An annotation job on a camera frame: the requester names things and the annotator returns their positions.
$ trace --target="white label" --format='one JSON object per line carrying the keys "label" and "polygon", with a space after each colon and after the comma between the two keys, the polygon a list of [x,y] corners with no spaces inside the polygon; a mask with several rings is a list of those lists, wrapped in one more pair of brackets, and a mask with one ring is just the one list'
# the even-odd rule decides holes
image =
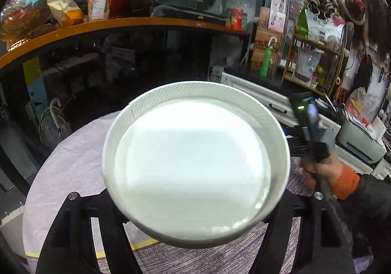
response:
{"label": "white label", "polygon": [[94,0],[92,4],[92,19],[102,19],[104,15],[104,8],[106,6],[105,0]]}

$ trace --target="person's arm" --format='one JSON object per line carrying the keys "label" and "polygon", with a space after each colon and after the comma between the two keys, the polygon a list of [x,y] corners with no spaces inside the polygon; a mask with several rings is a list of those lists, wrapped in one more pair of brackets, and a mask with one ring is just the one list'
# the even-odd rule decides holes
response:
{"label": "person's arm", "polygon": [[336,155],[331,155],[330,159],[330,164],[304,166],[306,184],[312,188],[316,185],[309,172],[325,176],[333,193],[340,199],[349,223],[372,245],[373,256],[377,259],[374,266],[379,262],[382,265],[388,263],[391,251],[391,185],[371,175],[356,174]]}

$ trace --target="drawer handle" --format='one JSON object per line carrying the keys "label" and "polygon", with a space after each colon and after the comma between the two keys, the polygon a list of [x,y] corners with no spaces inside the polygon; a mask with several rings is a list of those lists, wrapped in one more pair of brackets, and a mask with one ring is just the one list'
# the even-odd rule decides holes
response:
{"label": "drawer handle", "polygon": [[269,103],[269,107],[270,107],[271,109],[273,109],[273,110],[275,110],[275,111],[277,111],[277,112],[283,113],[283,114],[287,114],[287,113],[288,113],[287,110],[281,111],[281,110],[279,110],[279,109],[273,107],[273,105],[272,105],[271,103]]}

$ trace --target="yellow stripe on tablecloth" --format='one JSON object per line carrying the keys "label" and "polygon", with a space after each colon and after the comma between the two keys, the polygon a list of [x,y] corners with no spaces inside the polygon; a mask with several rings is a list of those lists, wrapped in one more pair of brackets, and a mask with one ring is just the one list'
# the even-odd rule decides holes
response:
{"label": "yellow stripe on tablecloth", "polygon": [[[132,248],[132,250],[138,250],[138,249],[141,249],[143,247],[147,247],[147,246],[150,246],[152,244],[155,244],[155,243],[158,243],[159,241],[158,240],[155,240],[155,239],[152,239],[152,238],[149,238],[147,240],[144,240],[144,241],[141,241],[141,242],[137,242],[137,243],[134,243],[134,244],[131,244],[130,247]],[[35,253],[35,252],[30,252],[30,251],[26,251],[25,252],[26,256],[30,257],[30,258],[36,258],[38,259],[40,257],[40,254],[39,253]],[[97,252],[97,258],[98,259],[101,259],[101,258],[105,258],[106,257],[106,254],[104,252]]]}

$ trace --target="metal screw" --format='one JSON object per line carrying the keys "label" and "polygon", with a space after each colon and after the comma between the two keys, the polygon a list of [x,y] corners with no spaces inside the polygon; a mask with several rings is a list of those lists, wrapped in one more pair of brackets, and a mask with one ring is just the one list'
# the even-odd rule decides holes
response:
{"label": "metal screw", "polygon": [[68,195],[68,199],[69,200],[75,200],[77,198],[77,192],[71,192],[69,195]]}
{"label": "metal screw", "polygon": [[323,199],[323,194],[319,191],[315,192],[314,193],[314,197],[318,200],[322,200]]}

